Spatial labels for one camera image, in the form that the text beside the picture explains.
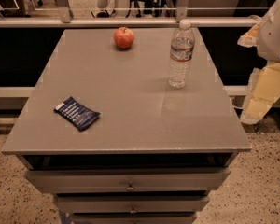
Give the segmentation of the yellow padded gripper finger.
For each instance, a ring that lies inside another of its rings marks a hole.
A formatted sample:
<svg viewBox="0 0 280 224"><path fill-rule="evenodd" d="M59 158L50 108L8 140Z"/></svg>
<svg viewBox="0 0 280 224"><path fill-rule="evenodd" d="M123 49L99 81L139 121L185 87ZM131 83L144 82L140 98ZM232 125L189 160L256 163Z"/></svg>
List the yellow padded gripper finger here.
<svg viewBox="0 0 280 224"><path fill-rule="evenodd" d="M257 124L280 98L280 63L254 68L247 86L240 121Z"/></svg>

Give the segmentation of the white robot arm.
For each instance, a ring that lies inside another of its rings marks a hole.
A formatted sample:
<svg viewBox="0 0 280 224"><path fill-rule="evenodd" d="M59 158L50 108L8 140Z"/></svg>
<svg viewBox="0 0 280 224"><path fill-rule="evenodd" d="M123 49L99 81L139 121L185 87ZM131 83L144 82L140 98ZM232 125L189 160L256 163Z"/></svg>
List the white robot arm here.
<svg viewBox="0 0 280 224"><path fill-rule="evenodd" d="M240 116L244 124L257 124L280 99L280 0L240 36L237 44L256 47L258 56L267 61L264 68L254 69L250 75Z"/></svg>

